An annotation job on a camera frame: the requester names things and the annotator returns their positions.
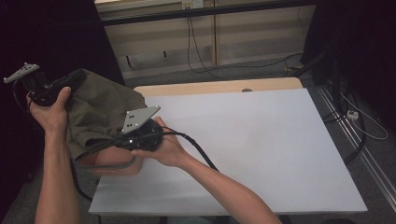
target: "green fabric bag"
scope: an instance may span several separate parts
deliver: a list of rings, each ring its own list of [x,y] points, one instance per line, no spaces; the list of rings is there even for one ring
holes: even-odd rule
[[[147,107],[142,94],[93,72],[79,69],[69,76],[85,76],[73,90],[66,109],[67,145],[74,160],[111,147],[121,132],[126,111]]]

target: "metal bracket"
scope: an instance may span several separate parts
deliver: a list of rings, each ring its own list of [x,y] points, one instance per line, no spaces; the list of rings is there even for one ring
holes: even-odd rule
[[[151,106],[147,108],[131,110],[126,112],[124,125],[122,127],[122,133],[130,133],[136,129],[139,129],[143,124],[146,123],[155,113],[157,113],[161,108],[156,106]]]
[[[28,75],[31,72],[34,72],[35,70],[39,69],[40,66],[38,66],[37,64],[30,64],[30,63],[25,63],[24,66],[16,71],[14,74],[12,74],[10,77],[5,77],[4,78],[4,83],[10,83],[14,80],[17,80],[21,77],[24,77],[26,75]]]

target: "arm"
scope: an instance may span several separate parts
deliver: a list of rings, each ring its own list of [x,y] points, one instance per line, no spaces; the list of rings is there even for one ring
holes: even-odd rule
[[[70,88],[63,88],[54,105],[44,107],[31,104],[30,107],[33,117],[45,131],[44,177],[35,223],[79,222],[78,200],[65,135],[67,113],[64,104],[69,96]]]
[[[160,118],[156,118],[156,121],[165,126]],[[186,171],[240,223],[280,223],[256,193],[196,160],[183,149],[173,135],[165,135],[162,145],[155,152],[134,150],[132,153]]]

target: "hand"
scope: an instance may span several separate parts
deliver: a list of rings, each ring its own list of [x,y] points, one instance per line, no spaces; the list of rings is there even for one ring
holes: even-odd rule
[[[35,103],[31,103],[29,108],[30,113],[41,125],[46,134],[65,133],[68,119],[64,105],[70,96],[70,92],[70,87],[61,89],[56,102],[51,106],[40,106]],[[26,96],[26,100],[29,106],[31,99]]]
[[[164,127],[163,131],[165,133],[170,132],[170,130],[166,129],[166,124],[160,117],[155,118],[154,121]],[[131,153],[137,157],[152,158],[164,165],[176,167],[181,167],[183,162],[190,156],[178,142],[175,135],[164,135],[159,148],[154,152],[136,149]]]

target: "white tabletop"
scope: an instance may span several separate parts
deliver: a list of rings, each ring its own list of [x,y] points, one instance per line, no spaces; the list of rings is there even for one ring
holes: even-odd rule
[[[221,172],[277,214],[367,208],[305,89],[147,97],[167,125],[194,138]],[[191,155],[205,162],[179,137]],[[227,215],[181,170],[147,159],[135,176],[103,176],[90,212],[102,216]]]

